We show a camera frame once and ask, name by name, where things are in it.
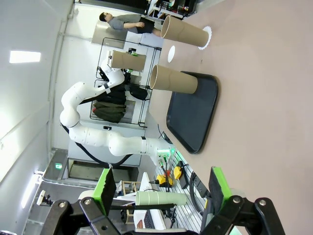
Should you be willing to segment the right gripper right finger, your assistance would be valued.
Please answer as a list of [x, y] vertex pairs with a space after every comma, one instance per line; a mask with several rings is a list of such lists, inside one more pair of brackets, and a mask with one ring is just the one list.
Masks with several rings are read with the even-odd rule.
[[208, 186], [213, 218], [201, 235], [229, 235], [236, 226], [244, 227], [249, 235], [285, 234], [273, 202], [266, 197], [251, 202], [232, 194], [220, 167], [211, 167]]

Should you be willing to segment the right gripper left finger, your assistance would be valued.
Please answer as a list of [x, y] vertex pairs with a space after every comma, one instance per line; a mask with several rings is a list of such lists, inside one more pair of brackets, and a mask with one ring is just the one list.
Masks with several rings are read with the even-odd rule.
[[115, 191], [112, 169], [104, 169], [92, 196], [72, 204], [66, 200], [52, 204], [41, 234], [76, 235], [84, 227], [90, 227], [94, 235], [120, 234], [108, 218]]

